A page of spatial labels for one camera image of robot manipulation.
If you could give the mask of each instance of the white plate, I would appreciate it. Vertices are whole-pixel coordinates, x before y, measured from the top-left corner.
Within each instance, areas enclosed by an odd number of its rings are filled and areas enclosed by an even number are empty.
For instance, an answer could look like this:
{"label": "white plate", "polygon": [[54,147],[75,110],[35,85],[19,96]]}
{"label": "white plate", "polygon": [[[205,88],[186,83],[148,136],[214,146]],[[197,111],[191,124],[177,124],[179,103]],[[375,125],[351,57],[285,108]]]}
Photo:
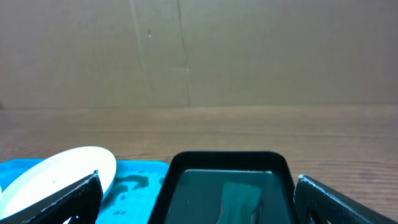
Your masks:
{"label": "white plate", "polygon": [[105,198],[116,173],[116,159],[107,149],[79,147],[42,161],[4,190],[0,201],[0,219],[58,192],[94,170],[98,170]]}

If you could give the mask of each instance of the wooden table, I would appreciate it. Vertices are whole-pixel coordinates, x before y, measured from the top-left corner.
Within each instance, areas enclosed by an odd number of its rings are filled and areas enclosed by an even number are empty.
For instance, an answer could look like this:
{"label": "wooden table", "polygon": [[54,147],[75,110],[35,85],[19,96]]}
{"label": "wooden table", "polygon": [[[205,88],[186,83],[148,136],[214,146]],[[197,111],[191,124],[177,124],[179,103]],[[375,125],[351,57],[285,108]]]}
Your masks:
{"label": "wooden table", "polygon": [[0,162],[102,146],[118,159],[170,162],[182,151],[275,151],[398,220],[398,106],[1,110]]}

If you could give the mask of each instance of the green object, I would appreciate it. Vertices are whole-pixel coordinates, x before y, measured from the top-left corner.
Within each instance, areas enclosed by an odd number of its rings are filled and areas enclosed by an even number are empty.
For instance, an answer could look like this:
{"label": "green object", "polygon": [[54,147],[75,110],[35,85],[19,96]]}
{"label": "green object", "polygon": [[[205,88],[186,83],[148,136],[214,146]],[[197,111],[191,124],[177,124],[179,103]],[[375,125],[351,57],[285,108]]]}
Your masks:
{"label": "green object", "polygon": [[216,224],[257,224],[261,214],[261,189],[225,182],[220,217]]}

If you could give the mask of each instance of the cardboard wall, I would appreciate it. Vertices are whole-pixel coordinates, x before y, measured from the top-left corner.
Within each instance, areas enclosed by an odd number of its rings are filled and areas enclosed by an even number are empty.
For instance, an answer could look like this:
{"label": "cardboard wall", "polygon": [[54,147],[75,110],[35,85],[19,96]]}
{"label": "cardboard wall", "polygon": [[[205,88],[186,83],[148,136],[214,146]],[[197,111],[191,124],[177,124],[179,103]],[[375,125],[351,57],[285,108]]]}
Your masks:
{"label": "cardboard wall", "polygon": [[0,102],[398,103],[398,1],[2,0]]}

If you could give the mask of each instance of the black plastic tray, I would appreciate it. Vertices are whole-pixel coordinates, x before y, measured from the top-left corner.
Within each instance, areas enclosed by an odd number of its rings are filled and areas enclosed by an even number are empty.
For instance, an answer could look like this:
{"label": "black plastic tray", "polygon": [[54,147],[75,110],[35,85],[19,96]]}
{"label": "black plastic tray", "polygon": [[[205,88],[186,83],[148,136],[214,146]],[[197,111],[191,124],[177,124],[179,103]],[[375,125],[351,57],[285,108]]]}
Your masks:
{"label": "black plastic tray", "polygon": [[262,190],[257,224],[299,223],[294,182],[286,160],[274,152],[183,152],[170,165],[148,224],[216,223],[224,182]]}

